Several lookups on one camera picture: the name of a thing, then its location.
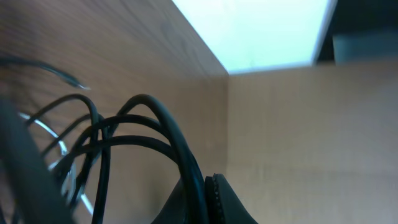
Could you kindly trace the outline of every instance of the wooden surface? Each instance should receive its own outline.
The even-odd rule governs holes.
[[[203,175],[225,172],[227,74],[171,0],[2,0],[0,31],[2,55],[43,60],[92,89],[76,90],[34,68],[2,68],[1,93],[20,110],[34,113],[77,92],[107,117],[130,97],[147,93],[174,115]],[[134,112],[150,115],[143,107]],[[45,121],[61,131],[85,113],[82,103],[65,103]],[[32,132],[41,146],[51,139],[39,128]],[[121,133],[158,137],[133,125],[122,125]],[[77,134],[67,137],[69,146]],[[87,185],[92,202],[97,180],[98,166]],[[104,223],[150,223],[177,180],[176,166],[164,156],[141,147],[115,147]],[[90,222],[83,207],[76,219]]]
[[[259,223],[398,220],[398,59],[230,77],[227,179]]]

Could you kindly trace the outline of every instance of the cable tip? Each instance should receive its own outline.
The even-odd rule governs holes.
[[[78,87],[81,88],[81,89],[83,89],[83,90],[91,90],[90,87],[88,87],[88,86],[83,86],[82,84],[79,84]]]

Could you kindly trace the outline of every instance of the cable bundle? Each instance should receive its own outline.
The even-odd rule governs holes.
[[[178,165],[178,169],[181,174],[181,181],[185,189],[184,192],[187,200],[188,219],[192,223],[208,223],[204,181],[200,169],[176,122],[160,102],[149,95],[133,96],[119,110],[116,116],[103,118],[97,112],[95,105],[89,98],[80,94],[72,94],[64,96],[42,108],[36,114],[32,115],[25,122],[25,125],[31,125],[51,109],[70,100],[80,100],[84,102],[90,113],[72,122],[64,132],[62,132],[44,149],[42,155],[45,156],[48,154],[48,152],[53,149],[58,142],[62,141],[62,139],[80,123],[88,119],[91,121],[91,126],[86,128],[80,134],[70,149],[70,152],[61,158],[57,165],[51,170],[56,183],[61,189],[65,179],[71,171],[74,159],[80,155],[85,155],[83,166],[75,180],[75,189],[73,193],[69,192],[71,197],[68,200],[68,207],[72,212],[76,208],[79,198],[84,192],[91,167],[97,161],[99,156],[101,156],[101,168],[92,223],[102,223],[106,194],[108,191],[111,147],[118,145],[137,145],[156,150],[173,160]],[[155,114],[158,120],[141,115],[127,114],[137,105],[147,106]],[[165,136],[170,145],[158,139],[146,136],[113,136],[118,125],[121,123],[134,123],[147,126]],[[18,215],[15,213],[12,223],[17,222]]]

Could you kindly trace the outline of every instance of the white cable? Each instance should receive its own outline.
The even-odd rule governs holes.
[[[24,114],[24,113],[19,113],[19,116],[21,116],[21,118],[24,118],[26,120],[30,119],[30,116],[28,114]],[[58,138],[58,134],[55,133],[55,131],[53,131],[50,127],[48,127],[46,124],[44,124],[43,122],[41,122],[40,120],[35,120],[35,123],[38,124],[40,127],[42,127],[43,129],[45,129],[48,133],[50,133],[55,139]],[[60,152],[61,152],[61,157],[67,155],[68,152],[68,148],[65,145],[64,141],[59,141],[58,144],[60,145]],[[49,165],[49,170],[52,170],[59,162],[60,160],[57,160],[55,162],[53,162],[52,164]],[[75,183],[75,179],[76,179],[76,165],[75,163],[72,164],[72,168],[71,170],[68,172],[68,176],[67,179],[65,180],[65,182],[62,184],[62,190],[61,193],[64,194],[66,192],[66,185],[67,182],[70,183],[70,189],[68,192],[68,202],[70,202],[70,200],[73,197],[73,193],[75,191],[75,187],[76,187],[76,183]],[[86,194],[81,194],[80,195],[81,201],[85,204],[88,212],[93,215],[94,209],[93,206],[91,205],[91,202],[88,200]]]

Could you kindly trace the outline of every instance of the white ceiling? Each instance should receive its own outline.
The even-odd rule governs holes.
[[[233,75],[311,65],[335,0],[174,3]]]

